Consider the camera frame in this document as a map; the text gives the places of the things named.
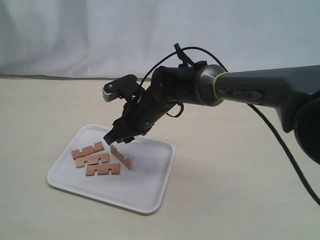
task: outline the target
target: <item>plastic tray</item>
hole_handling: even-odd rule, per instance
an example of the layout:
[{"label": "plastic tray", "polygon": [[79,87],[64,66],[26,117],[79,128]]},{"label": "plastic tray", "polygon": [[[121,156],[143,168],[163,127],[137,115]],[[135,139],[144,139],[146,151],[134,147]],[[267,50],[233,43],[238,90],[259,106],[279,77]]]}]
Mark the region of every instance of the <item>plastic tray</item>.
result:
[{"label": "plastic tray", "polygon": [[[47,182],[55,188],[93,200],[115,205],[141,214],[151,214],[161,205],[175,157],[168,142],[139,136],[131,143],[113,145],[133,161],[127,169],[114,155],[103,136],[110,128],[87,125],[73,138],[47,174]],[[120,163],[119,175],[86,176],[86,167],[76,168],[71,151],[102,141],[110,163]]]}]

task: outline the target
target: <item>table surface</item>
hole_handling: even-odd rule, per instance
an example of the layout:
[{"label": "table surface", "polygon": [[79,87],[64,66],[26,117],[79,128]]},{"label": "table surface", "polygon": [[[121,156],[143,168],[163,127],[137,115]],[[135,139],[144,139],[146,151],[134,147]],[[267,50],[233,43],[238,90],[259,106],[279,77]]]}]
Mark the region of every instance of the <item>table surface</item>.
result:
[{"label": "table surface", "polygon": [[[320,208],[265,123],[237,102],[186,105],[180,118],[165,116],[149,132],[176,150],[152,215],[50,187],[46,175],[79,129],[111,127],[121,115],[124,100],[104,102],[105,83],[0,78],[1,239],[319,239]],[[274,109],[260,109],[320,194],[320,166],[281,131]]]}]

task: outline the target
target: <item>white backdrop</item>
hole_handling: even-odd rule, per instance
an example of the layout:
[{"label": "white backdrop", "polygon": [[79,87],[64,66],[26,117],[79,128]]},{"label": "white backdrop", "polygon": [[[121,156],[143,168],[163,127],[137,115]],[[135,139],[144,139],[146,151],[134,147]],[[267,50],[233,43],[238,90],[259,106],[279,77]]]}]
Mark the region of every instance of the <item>white backdrop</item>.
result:
[{"label": "white backdrop", "polygon": [[315,65],[319,41],[319,0],[0,0],[2,75],[142,77],[176,42],[230,71]]}]

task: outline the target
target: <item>e-shaped wooden piece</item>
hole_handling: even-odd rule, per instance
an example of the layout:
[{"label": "e-shaped wooden piece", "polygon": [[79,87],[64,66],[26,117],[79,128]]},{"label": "e-shaped wooden piece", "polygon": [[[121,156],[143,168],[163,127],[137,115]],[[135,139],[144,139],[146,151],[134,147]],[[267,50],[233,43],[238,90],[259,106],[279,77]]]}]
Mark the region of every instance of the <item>e-shaped wooden piece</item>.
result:
[{"label": "e-shaped wooden piece", "polygon": [[120,160],[129,170],[132,170],[134,168],[134,164],[130,158],[125,158],[115,146],[111,145],[110,146],[111,153]]},{"label": "e-shaped wooden piece", "polygon": [[120,174],[120,164],[100,164],[100,165],[88,165],[86,167],[85,175],[87,177],[94,176],[97,171],[98,175],[108,175],[111,170],[112,175]]},{"label": "e-shaped wooden piece", "polygon": [[71,152],[71,154],[72,154],[73,159],[76,160],[77,158],[85,157],[90,154],[100,152],[104,149],[105,149],[105,147],[104,147],[102,141],[99,141],[94,144],[94,147],[86,146],[86,147],[82,148],[82,152],[79,149],[75,149]]},{"label": "e-shaped wooden piece", "polygon": [[84,168],[85,163],[87,165],[96,165],[99,164],[99,160],[101,160],[102,164],[106,164],[110,162],[109,153],[101,153],[92,156],[84,156],[78,157],[75,161],[75,166],[77,169]]}]

